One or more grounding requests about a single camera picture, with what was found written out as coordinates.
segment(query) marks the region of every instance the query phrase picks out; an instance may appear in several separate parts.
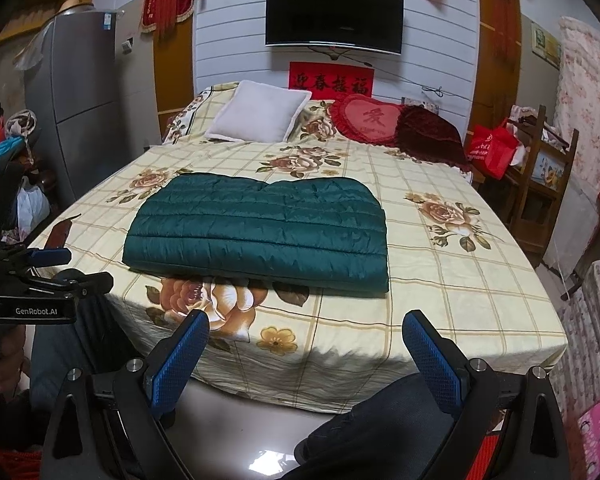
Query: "green quilted jacket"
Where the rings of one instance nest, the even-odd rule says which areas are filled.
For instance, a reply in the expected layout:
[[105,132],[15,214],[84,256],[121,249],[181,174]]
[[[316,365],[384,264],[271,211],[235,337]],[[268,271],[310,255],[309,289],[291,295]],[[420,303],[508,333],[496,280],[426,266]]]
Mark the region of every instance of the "green quilted jacket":
[[389,289],[384,211],[363,184],[342,177],[178,176],[140,207],[122,260],[159,276]]

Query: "white pillow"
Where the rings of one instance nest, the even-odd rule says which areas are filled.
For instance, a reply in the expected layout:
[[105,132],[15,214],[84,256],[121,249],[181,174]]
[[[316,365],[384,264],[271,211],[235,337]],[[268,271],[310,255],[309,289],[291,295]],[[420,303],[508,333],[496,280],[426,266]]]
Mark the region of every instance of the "white pillow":
[[285,142],[311,99],[306,90],[287,90],[241,81],[234,97],[206,130],[207,139]]

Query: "floral quilt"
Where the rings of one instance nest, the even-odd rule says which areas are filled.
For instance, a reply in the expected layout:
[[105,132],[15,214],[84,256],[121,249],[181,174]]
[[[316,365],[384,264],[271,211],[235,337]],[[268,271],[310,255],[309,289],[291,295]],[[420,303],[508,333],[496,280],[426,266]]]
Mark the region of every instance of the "floral quilt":
[[[415,308],[468,357],[498,370],[552,366],[566,345],[560,320],[520,248],[460,173],[346,139],[328,103],[310,102],[305,111],[287,143],[172,136],[174,144],[151,148],[64,212],[80,214],[67,242],[72,266],[113,275],[109,297],[136,348],[149,352],[188,312],[203,310],[211,338],[195,378],[251,399],[332,413],[416,371],[401,334],[404,315]],[[191,171],[266,182],[346,176],[365,184],[386,215],[389,292],[366,297],[131,272],[121,257],[136,211]]]

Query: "red bag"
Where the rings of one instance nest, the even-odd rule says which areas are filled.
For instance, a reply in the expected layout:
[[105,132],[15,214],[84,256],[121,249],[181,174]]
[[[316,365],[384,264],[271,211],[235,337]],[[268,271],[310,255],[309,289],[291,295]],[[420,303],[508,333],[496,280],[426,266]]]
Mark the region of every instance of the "red bag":
[[506,129],[507,120],[490,130],[477,124],[466,158],[483,174],[500,180],[516,153],[518,140]]

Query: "dark pants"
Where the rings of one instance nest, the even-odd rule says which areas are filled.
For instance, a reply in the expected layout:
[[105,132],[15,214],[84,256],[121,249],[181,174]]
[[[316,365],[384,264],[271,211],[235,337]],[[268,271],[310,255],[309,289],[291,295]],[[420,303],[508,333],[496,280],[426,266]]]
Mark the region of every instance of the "dark pants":
[[[95,296],[80,302],[75,324],[36,328],[30,375],[35,412],[51,412],[71,368],[112,372],[139,355],[112,310],[106,298]],[[415,480],[451,425],[420,375],[407,376],[315,430],[304,445],[306,463],[283,478]]]
[[[69,279],[75,272],[79,271],[64,270],[56,278]],[[64,377],[72,368],[102,374],[140,357],[113,318],[113,308],[105,296],[91,296],[80,302],[75,323],[36,327],[29,394],[33,412],[53,410]]]

